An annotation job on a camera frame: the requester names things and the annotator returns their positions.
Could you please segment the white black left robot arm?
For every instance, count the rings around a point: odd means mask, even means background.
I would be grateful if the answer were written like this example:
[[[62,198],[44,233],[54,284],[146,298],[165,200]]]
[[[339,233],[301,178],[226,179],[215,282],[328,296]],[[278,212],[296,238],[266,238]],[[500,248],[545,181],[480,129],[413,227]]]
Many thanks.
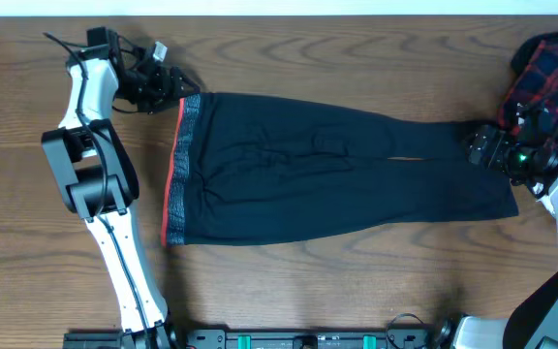
[[[180,92],[165,67],[166,47],[124,49],[119,39],[81,48],[65,44],[72,80],[63,119],[41,143],[66,208],[96,240],[120,310],[117,331],[70,331],[66,348],[182,348],[140,241],[134,166],[111,123],[113,103],[127,100],[152,113]]]

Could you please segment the black leggings red waistband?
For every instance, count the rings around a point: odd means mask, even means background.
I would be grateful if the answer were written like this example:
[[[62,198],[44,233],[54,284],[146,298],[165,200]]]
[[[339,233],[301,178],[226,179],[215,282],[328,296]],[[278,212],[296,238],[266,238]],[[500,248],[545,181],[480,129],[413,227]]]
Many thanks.
[[[509,180],[466,159],[463,139],[478,127],[260,95],[185,97],[162,243],[260,245],[516,216]]]

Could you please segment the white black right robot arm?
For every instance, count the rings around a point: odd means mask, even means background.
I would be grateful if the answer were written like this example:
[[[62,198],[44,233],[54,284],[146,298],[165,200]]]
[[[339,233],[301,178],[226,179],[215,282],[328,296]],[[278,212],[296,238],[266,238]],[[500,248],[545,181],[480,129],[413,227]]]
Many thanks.
[[[503,147],[505,135],[481,129],[471,146],[475,164],[524,179],[554,216],[558,242],[558,131],[536,149]],[[464,315],[443,322],[435,348],[558,348],[558,270],[507,319]]]

